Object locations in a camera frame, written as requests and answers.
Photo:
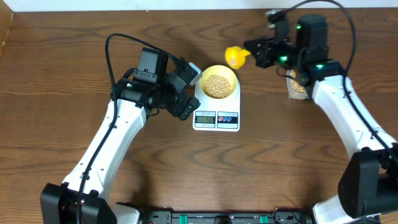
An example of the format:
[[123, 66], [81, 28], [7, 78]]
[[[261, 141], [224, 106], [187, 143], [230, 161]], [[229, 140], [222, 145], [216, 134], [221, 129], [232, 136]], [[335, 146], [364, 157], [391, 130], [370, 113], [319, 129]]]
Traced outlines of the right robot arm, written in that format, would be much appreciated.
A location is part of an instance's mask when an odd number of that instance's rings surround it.
[[258, 67], [277, 65], [305, 88], [341, 138], [349, 163], [336, 196], [315, 204], [304, 223], [374, 223], [397, 210], [397, 141], [387, 134], [356, 94], [348, 72], [328, 56], [325, 17], [299, 18], [296, 41], [289, 40], [284, 11], [267, 14], [273, 36], [249, 40], [244, 48]]

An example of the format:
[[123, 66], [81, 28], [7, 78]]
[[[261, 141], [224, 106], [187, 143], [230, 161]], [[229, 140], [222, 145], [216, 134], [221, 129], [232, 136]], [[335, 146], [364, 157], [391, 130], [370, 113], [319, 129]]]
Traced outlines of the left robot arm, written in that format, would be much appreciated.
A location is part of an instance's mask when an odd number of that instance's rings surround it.
[[168, 74], [171, 58], [163, 50], [143, 48], [138, 67], [114, 83], [104, 120], [83, 157], [61, 185], [44, 187], [40, 195], [44, 223], [139, 223], [141, 213], [132, 205], [108, 203], [132, 140], [152, 110], [165, 109], [184, 121], [200, 105], [184, 90], [196, 84], [201, 70], [184, 58], [174, 58], [176, 69]]

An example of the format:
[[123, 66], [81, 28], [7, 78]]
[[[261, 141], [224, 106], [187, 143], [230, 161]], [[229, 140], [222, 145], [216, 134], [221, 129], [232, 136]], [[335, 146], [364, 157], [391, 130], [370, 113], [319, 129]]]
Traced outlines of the yellow plastic scoop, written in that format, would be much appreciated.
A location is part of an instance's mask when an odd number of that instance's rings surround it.
[[224, 57], [229, 67], [237, 70], [246, 63], [246, 57], [251, 55], [250, 51], [239, 46], [228, 47]]

